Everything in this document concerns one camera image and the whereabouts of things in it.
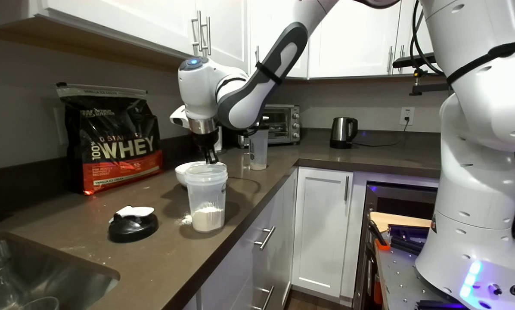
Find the kitchen counter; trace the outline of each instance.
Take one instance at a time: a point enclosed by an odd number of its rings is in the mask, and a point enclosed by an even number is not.
[[[12,233],[115,271],[118,286],[93,308],[180,308],[211,274],[294,166],[382,172],[420,178],[439,176],[437,135],[359,131],[356,141],[375,147],[328,148],[328,131],[308,131],[299,145],[268,148],[268,169],[242,169],[244,150],[227,150],[227,203],[223,229],[194,233],[182,224],[187,191],[173,171],[98,193],[65,193],[0,222]],[[146,240],[115,245],[106,240],[108,219],[124,205],[148,205],[158,231]]]

